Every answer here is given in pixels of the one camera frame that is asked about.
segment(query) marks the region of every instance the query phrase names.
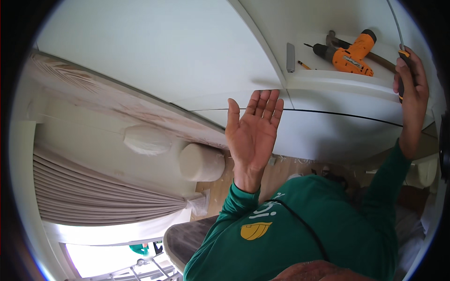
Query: screwdriver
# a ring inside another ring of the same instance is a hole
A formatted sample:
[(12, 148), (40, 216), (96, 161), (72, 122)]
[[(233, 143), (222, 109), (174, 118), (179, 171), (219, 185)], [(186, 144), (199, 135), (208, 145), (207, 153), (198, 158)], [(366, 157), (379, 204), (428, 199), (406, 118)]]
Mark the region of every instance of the screwdriver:
[[(414, 86), (417, 86), (416, 80), (414, 78), (414, 73), (411, 70), (411, 58), (410, 54), (405, 51), (405, 45), (403, 44), (403, 37), (401, 37), (401, 31), (400, 26), (398, 25), (397, 17), (395, 16), (394, 9), (391, 6), (391, 3), (389, 0), (386, 0), (389, 4), (389, 8), (391, 8), (392, 15), (394, 16), (395, 24), (397, 25), (398, 35), (400, 36), (400, 50), (398, 51), (398, 54), (400, 55), (400, 58), (403, 59), (406, 63), (406, 65), (409, 68), (409, 71), (411, 72), (411, 76), (413, 77), (413, 83)], [(398, 80), (398, 98), (400, 99), (400, 103), (403, 103), (403, 94), (405, 93), (405, 86), (403, 85), (403, 80), (401, 77)]]

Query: pencil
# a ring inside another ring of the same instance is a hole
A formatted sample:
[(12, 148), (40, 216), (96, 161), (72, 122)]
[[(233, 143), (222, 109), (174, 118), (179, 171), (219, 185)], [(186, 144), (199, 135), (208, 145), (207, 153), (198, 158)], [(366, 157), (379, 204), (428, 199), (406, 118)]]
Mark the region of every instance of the pencil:
[(311, 70), (306, 64), (302, 63), (301, 61), (298, 61), (300, 65), (302, 65), (304, 68)]

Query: yellow hard hat logo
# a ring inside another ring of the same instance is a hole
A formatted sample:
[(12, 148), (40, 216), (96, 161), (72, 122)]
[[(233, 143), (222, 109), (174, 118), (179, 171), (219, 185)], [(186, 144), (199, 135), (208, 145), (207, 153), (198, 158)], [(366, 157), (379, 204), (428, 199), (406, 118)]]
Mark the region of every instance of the yellow hard hat logo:
[(252, 223), (241, 226), (241, 237), (246, 240), (255, 240), (265, 234), (272, 223)]

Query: white cabinet door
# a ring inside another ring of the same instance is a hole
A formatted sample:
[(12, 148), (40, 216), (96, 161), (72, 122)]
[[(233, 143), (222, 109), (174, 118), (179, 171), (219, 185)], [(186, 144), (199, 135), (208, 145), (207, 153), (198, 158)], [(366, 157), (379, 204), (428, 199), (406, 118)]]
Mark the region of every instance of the white cabinet door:
[[(227, 110), (197, 114), (225, 127)], [(401, 127), (364, 118), (285, 110), (274, 153), (325, 162), (354, 162), (393, 147)]]
[(288, 89), (295, 109), (333, 112), (403, 124), (401, 104), (369, 95), (309, 89)]
[(226, 0), (64, 1), (37, 46), (168, 102), (282, 88)]

